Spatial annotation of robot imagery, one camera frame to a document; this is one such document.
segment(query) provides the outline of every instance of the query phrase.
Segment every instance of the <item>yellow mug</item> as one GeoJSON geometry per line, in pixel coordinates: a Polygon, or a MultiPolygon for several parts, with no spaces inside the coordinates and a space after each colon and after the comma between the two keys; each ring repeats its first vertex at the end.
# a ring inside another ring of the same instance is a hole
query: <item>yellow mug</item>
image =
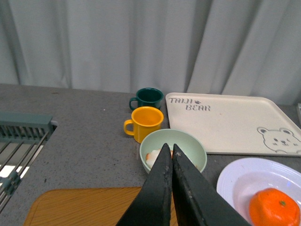
{"type": "Polygon", "coordinates": [[[135,141],[141,143],[147,135],[161,129],[163,119],[163,113],[155,107],[138,107],[133,110],[132,119],[124,122],[123,130],[126,134],[134,136],[135,141]],[[129,124],[133,125],[133,131],[127,129],[129,124]]]}

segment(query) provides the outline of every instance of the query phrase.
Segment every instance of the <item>mug handle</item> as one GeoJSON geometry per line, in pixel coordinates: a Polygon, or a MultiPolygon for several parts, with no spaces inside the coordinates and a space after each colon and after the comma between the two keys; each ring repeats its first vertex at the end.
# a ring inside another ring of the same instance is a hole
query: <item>mug handle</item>
{"type": "Polygon", "coordinates": [[[134,135],[134,131],[129,131],[129,130],[127,130],[127,125],[129,125],[129,124],[133,124],[133,120],[131,120],[131,119],[126,120],[126,121],[124,122],[124,124],[123,124],[123,130],[124,130],[124,132],[125,132],[126,134],[133,136],[133,135],[134,135]]]}
{"type": "Polygon", "coordinates": [[[133,111],[136,108],[131,105],[132,101],[138,101],[138,99],[136,97],[133,97],[133,98],[130,99],[129,106],[130,106],[130,109],[133,111]]]}

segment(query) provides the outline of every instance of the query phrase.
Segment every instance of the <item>green mug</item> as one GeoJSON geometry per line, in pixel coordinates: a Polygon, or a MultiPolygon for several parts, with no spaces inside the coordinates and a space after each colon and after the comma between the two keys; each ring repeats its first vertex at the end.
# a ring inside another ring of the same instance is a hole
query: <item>green mug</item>
{"type": "Polygon", "coordinates": [[[150,106],[160,109],[163,97],[163,93],[158,89],[143,88],[137,91],[136,97],[130,99],[129,106],[131,110],[135,110],[137,107],[142,106],[150,106]],[[137,107],[132,106],[133,101],[137,101],[137,107]]]}

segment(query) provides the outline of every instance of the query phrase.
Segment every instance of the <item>mug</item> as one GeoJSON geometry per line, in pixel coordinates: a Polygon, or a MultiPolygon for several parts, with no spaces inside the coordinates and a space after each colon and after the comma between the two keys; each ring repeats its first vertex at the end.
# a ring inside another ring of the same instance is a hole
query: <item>mug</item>
{"type": "Polygon", "coordinates": [[[155,107],[138,107],[133,110],[132,119],[124,122],[123,130],[126,134],[134,136],[135,141],[141,143],[147,135],[161,129],[163,119],[163,113],[155,107]],[[127,129],[130,124],[133,125],[133,131],[127,129]]]}
{"type": "Polygon", "coordinates": [[[137,101],[137,107],[151,106],[160,109],[161,100],[163,99],[163,93],[155,88],[143,88],[137,91],[136,97],[133,97],[129,101],[131,110],[135,110],[136,107],[132,106],[133,101],[137,101]]]}

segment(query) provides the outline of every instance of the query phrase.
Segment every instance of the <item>food in bowl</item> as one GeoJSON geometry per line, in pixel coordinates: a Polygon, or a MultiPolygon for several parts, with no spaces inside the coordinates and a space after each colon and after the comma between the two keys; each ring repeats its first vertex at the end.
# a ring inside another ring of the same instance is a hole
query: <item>food in bowl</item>
{"type": "Polygon", "coordinates": [[[146,164],[149,168],[152,168],[152,166],[154,165],[160,151],[161,151],[161,149],[153,150],[150,153],[146,154],[146,156],[145,156],[146,164]]]}
{"type": "Polygon", "coordinates": [[[300,208],[287,194],[267,188],[250,200],[249,215],[254,226],[299,226],[300,208]]]}

